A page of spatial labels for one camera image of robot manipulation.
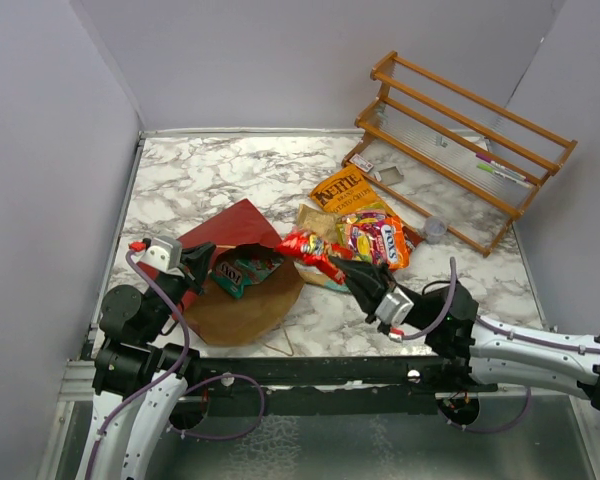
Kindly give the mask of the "orange Fox's fruits candy bag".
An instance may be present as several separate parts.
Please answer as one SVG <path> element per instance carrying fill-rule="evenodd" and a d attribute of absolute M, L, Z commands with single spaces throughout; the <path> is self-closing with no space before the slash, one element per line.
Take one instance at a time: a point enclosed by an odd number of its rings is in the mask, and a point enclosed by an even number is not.
<path fill-rule="evenodd" d="M 406 268 L 410 250 L 402 222 L 383 210 L 361 210 L 342 216 L 336 223 L 339 242 L 353 252 L 355 260 L 374 265 L 386 263 L 391 270 Z"/>

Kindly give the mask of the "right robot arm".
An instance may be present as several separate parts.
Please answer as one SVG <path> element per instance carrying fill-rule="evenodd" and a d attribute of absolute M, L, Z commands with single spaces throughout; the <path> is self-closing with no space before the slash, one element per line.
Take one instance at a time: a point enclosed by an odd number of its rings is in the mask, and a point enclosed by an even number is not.
<path fill-rule="evenodd" d="M 600 411 L 600 332 L 551 332 L 482 315 L 455 269 L 439 288 L 416 292 L 399 284 L 385 264 L 332 261 L 367 322 L 395 342 L 423 339 L 445 359 L 439 378 L 447 389 L 535 387 L 584 399 Z"/>

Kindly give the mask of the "teal Fox's candy bag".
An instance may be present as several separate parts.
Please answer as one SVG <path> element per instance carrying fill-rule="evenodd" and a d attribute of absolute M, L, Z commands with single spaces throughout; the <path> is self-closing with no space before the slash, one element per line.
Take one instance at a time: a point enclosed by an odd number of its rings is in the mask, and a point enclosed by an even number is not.
<path fill-rule="evenodd" d="M 222 260 L 214 266 L 211 278 L 231 297 L 241 299 L 247 287 L 261 284 L 283 263 L 283 257 L 277 254 Z"/>

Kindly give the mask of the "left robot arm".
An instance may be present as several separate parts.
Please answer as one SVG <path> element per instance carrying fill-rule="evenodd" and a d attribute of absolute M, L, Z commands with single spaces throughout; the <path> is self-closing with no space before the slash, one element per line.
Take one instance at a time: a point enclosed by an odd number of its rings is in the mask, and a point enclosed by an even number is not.
<path fill-rule="evenodd" d="M 145 478 L 177 401 L 200 385 L 182 300 L 203 292 L 215 250 L 165 236 L 129 245 L 125 259 L 148 287 L 118 285 L 101 302 L 104 343 L 77 478 Z"/>

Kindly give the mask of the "brown red paper bag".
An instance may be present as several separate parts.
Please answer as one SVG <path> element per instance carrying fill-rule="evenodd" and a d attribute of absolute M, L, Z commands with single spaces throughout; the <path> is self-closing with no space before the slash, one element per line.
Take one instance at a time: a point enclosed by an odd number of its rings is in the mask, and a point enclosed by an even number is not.
<path fill-rule="evenodd" d="M 216 245 L 211 269 L 238 258 L 269 257 L 282 241 L 269 221 L 247 199 L 241 200 L 177 237 L 184 248 L 205 242 Z M 213 347 L 250 345 L 278 326 L 295 305 L 304 287 L 288 258 L 257 285 L 236 299 L 212 279 L 200 296 L 189 291 L 180 305 L 188 326 Z"/>

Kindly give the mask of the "orange Kettle chips bag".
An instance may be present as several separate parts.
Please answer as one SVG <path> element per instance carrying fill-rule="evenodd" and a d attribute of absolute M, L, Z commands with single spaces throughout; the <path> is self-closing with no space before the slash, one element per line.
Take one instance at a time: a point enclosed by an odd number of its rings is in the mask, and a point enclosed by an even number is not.
<path fill-rule="evenodd" d="M 380 200 L 363 175 L 354 165 L 336 172 L 318 184 L 309 194 L 323 211 L 348 214 Z"/>

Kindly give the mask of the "gold snack bag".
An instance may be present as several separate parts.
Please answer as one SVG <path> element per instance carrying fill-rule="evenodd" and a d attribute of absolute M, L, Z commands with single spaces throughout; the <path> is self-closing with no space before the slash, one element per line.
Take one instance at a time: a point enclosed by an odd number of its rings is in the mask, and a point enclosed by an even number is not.
<path fill-rule="evenodd" d="M 317 210 L 309 205 L 301 204 L 298 208 L 295 225 L 300 229 L 310 230 L 321 238 L 331 243 L 338 243 L 338 231 L 336 223 L 338 216 Z M 296 264 L 296 268 L 304 281 L 310 285 L 329 289 L 338 293 L 350 294 L 349 289 L 345 285 L 340 285 L 333 281 L 326 274 L 311 270 L 307 266 Z"/>

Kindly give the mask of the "red nut mix bag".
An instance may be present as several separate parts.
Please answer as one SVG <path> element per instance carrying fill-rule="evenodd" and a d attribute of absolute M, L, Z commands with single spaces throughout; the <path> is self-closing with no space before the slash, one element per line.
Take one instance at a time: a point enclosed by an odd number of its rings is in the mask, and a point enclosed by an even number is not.
<path fill-rule="evenodd" d="M 309 230 L 294 230 L 289 233 L 274 250 L 284 256 L 292 257 L 305 265 L 317 268 L 322 274 L 337 284 L 345 283 L 344 272 L 335 265 L 332 257 L 351 260 L 353 252 L 340 245 L 325 240 Z"/>

